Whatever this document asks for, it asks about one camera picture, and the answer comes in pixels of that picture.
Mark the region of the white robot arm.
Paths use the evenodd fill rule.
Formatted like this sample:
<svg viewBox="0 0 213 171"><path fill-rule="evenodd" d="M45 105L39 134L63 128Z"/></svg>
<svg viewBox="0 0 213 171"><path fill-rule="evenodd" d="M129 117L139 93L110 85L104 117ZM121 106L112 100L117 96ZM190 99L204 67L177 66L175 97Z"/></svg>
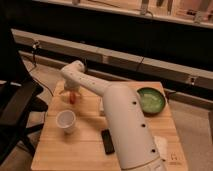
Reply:
<svg viewBox="0 0 213 171"><path fill-rule="evenodd" d="M64 66L61 75L68 90L82 86L102 98L121 171L167 171L134 89L87 75L79 60Z"/></svg>

